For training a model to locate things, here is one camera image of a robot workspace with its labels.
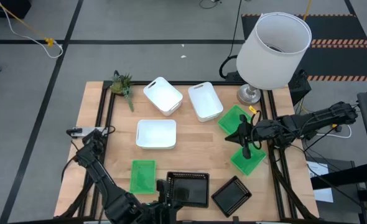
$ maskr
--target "black tray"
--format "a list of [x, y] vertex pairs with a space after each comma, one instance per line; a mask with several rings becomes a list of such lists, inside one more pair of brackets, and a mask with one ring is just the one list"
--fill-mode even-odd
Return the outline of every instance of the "black tray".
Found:
[[244, 186], [237, 176], [234, 176], [224, 184], [224, 186], [217, 190], [211, 198], [228, 218], [251, 196], [246, 186]]
[[208, 208], [208, 183], [210, 176], [205, 173], [168, 172], [169, 199], [182, 206]]

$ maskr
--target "white cable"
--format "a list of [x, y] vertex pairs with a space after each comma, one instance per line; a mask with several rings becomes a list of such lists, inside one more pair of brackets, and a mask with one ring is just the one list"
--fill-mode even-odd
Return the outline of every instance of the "white cable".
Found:
[[[350, 138], [351, 135], [352, 135], [352, 130], [351, 130], [351, 127], [349, 125], [348, 126], [348, 129], [350, 130], [350, 135], [348, 136], [339, 136], [339, 135], [336, 135], [336, 134], [326, 134], [326, 136], [330, 136], [330, 137], [336, 137], [336, 138]], [[317, 136], [324, 136], [325, 134], [324, 133], [318, 133], [316, 134]]]
[[48, 53], [48, 50], [44, 47], [44, 45], [43, 45], [43, 44], [41, 44], [41, 43], [39, 43], [38, 41], [36, 41], [36, 40], [32, 39], [31, 37], [23, 36], [23, 35], [20, 35], [20, 34], [15, 33], [15, 31], [12, 29], [11, 22], [10, 22], [9, 17], [8, 17], [8, 13], [5, 11], [5, 9], [4, 9], [3, 7], [1, 7], [1, 9], [4, 11], [5, 16], [7, 17], [8, 24], [9, 24], [9, 28], [11, 29], [12, 33], [14, 33], [15, 35], [18, 35], [19, 37], [23, 37], [23, 38], [30, 39], [30, 40], [34, 41], [36, 44], [39, 44], [39, 45], [40, 45], [40, 46], [45, 50], [45, 52], [47, 53], [48, 57], [50, 57], [50, 58], [59, 58], [59, 57], [63, 54], [63, 49], [62, 49], [62, 47], [57, 43], [57, 41], [56, 41], [56, 40], [53, 40], [53, 43], [54, 43], [54, 44], [56, 44], [56, 45], [60, 48], [60, 50], [61, 50], [61, 51], [60, 51], [60, 54], [59, 54], [58, 56], [51, 56], [51, 55]]

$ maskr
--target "potted plant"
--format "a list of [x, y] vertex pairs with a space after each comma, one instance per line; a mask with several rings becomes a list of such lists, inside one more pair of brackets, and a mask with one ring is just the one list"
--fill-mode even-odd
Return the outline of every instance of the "potted plant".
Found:
[[130, 76], [129, 73], [125, 75], [120, 75], [119, 72], [115, 70], [113, 75], [113, 84], [111, 85], [110, 90], [112, 91], [112, 93], [115, 93], [118, 96], [125, 97], [129, 109], [131, 110], [131, 112], [134, 112], [134, 105], [132, 104], [131, 101], [131, 95], [132, 95], [130, 84], [131, 77], [132, 76]]

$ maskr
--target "floor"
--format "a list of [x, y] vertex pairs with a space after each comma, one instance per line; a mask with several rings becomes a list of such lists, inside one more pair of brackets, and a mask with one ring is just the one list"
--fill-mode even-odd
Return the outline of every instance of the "floor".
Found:
[[[24, 20], [54, 39], [64, 40], [77, 2], [33, 0]], [[238, 2], [222, 0], [217, 7], [205, 10], [197, 0], [84, 0], [71, 36], [72, 40], [207, 40], [204, 44], [69, 44], [63, 62], [57, 66], [57, 61], [48, 58], [38, 45], [0, 44], [0, 217], [33, 127], [38, 127], [26, 174], [19, 176], [22, 184], [7, 221], [52, 218], [70, 144], [65, 130], [75, 125], [85, 82], [109, 79], [116, 69], [130, 73], [134, 80], [158, 76], [168, 80], [221, 80], [218, 69], [230, 45], [212, 40], [232, 38]], [[351, 3], [367, 34], [367, 0]], [[252, 0], [243, 1], [241, 12], [303, 14], [306, 6], [304, 0]], [[347, 14], [348, 8], [344, 0], [318, 0], [310, 13]], [[22, 35], [34, 36], [16, 21], [12, 26]], [[243, 39], [241, 23], [236, 38]], [[0, 40], [16, 39], [20, 38], [11, 33], [5, 19], [0, 19]], [[239, 47], [235, 45], [234, 54]], [[57, 55], [58, 50], [53, 48], [50, 53]], [[234, 69], [233, 64], [226, 66], [226, 71]], [[43, 111], [44, 119], [35, 123], [46, 89], [52, 87], [52, 77], [57, 79]], [[358, 92], [367, 91], [367, 82], [310, 84], [313, 90], [304, 100], [308, 110], [338, 101], [354, 103]], [[367, 163], [367, 138], [361, 119], [351, 127], [350, 139], [326, 138], [314, 150], [331, 159]], [[356, 214], [319, 210], [327, 220], [358, 222]]]

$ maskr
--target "paper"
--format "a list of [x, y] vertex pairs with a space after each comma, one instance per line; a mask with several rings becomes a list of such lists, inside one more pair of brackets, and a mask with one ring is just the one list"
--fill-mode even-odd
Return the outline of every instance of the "paper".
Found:
[[[324, 174], [328, 174], [328, 169], [327, 169], [327, 164], [322, 164], [322, 163], [316, 163], [316, 162], [309, 162], [307, 161], [309, 168], [311, 168], [315, 173], [317, 173], [318, 175], [324, 175]], [[316, 177], [316, 175], [311, 172], [308, 169], [309, 172], [309, 176], [312, 177]], [[314, 190], [314, 194], [315, 194], [315, 199], [321, 202], [331, 202], [333, 203], [333, 194], [332, 194], [332, 189], [320, 189], [320, 190]]]

